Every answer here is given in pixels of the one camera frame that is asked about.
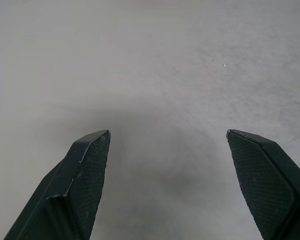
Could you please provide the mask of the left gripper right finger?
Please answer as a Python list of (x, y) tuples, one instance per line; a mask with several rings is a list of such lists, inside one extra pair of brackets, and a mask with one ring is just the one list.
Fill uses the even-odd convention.
[(240, 190), (263, 240), (300, 240), (300, 168), (274, 141), (226, 134)]

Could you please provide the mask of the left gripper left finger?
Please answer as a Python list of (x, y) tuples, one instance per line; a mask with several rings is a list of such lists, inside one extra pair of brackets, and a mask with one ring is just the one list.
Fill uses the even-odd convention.
[(90, 240), (110, 142), (109, 130), (76, 140), (41, 180), (3, 240)]

